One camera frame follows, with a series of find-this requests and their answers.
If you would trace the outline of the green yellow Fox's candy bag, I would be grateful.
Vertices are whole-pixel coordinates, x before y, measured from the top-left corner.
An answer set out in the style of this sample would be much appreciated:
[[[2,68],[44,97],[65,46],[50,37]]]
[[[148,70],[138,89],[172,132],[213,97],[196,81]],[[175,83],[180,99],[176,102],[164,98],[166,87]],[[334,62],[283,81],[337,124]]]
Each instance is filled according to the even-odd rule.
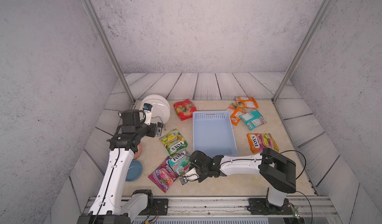
[[[188,146],[187,141],[177,129],[174,129],[166,135],[160,137],[159,140],[170,155],[186,149]]]

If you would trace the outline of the teal red Fox's candy bag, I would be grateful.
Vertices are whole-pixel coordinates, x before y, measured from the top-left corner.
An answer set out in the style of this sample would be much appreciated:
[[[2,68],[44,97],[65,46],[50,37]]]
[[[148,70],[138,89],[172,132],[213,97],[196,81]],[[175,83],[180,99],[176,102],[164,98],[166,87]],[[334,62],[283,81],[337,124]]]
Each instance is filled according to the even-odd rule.
[[[179,176],[185,175],[190,169],[190,154],[186,150],[175,153],[168,158],[168,164]]]

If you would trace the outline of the light blue plastic basket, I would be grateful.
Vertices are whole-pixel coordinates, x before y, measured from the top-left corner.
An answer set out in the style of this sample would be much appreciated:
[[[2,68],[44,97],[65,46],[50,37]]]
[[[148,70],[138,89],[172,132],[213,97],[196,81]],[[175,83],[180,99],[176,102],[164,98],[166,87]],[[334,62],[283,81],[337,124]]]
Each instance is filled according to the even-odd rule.
[[[193,151],[207,156],[238,156],[234,131],[228,111],[193,113]]]

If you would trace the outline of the orange multicolour Fox's candy bag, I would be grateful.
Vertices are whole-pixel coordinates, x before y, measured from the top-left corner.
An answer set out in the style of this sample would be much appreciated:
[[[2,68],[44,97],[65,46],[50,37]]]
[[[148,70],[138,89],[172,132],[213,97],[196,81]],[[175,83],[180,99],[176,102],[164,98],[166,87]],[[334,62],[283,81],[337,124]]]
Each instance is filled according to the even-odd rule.
[[[279,147],[270,133],[247,134],[247,139],[252,153],[262,152],[264,148],[279,152]]]

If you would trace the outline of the teal white candy bag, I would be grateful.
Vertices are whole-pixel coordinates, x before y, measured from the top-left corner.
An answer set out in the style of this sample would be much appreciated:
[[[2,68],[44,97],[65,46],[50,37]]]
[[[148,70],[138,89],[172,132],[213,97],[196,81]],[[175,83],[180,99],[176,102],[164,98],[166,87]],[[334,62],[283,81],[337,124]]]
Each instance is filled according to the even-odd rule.
[[[240,115],[239,118],[244,121],[249,130],[253,130],[267,122],[257,109]]]

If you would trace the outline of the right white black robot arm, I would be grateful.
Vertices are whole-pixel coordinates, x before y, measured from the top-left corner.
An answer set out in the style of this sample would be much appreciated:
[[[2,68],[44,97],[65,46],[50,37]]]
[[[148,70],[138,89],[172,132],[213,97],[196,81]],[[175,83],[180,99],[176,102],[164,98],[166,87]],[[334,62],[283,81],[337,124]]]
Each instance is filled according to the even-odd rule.
[[[271,148],[250,156],[232,157],[216,155],[213,158],[197,150],[189,159],[190,170],[180,179],[184,185],[208,177],[218,178],[235,174],[261,175],[271,188],[267,192],[266,204],[282,207],[286,196],[296,192],[296,164],[293,160]]]

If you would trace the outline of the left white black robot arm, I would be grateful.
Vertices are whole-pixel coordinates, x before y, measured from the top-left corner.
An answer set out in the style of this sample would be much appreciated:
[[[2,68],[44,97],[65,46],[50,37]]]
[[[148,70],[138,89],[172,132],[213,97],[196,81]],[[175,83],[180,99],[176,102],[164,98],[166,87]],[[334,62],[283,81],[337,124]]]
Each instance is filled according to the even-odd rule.
[[[143,137],[154,138],[162,131],[163,123],[152,123],[152,105],[142,110],[119,113],[122,124],[109,140],[109,160],[96,199],[87,214],[78,218],[79,224],[131,224],[139,214],[154,206],[151,190],[136,190],[127,203],[122,204],[122,192],[134,155]]]

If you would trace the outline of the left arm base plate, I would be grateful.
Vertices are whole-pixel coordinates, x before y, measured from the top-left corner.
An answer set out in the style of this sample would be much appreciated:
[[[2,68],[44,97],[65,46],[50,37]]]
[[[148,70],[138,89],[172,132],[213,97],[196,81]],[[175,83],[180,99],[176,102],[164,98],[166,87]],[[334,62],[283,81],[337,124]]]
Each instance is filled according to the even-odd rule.
[[[154,198],[152,204],[140,212],[139,216],[166,216],[168,207],[169,199]]]

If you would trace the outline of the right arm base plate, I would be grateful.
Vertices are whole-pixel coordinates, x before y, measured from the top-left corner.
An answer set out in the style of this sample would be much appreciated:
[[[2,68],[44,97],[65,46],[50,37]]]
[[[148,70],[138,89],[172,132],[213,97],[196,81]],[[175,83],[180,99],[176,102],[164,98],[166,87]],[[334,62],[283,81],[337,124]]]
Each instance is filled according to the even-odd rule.
[[[252,215],[294,214],[294,208],[287,198],[284,199],[281,207],[270,204],[266,198],[250,198],[249,205],[246,208]]]

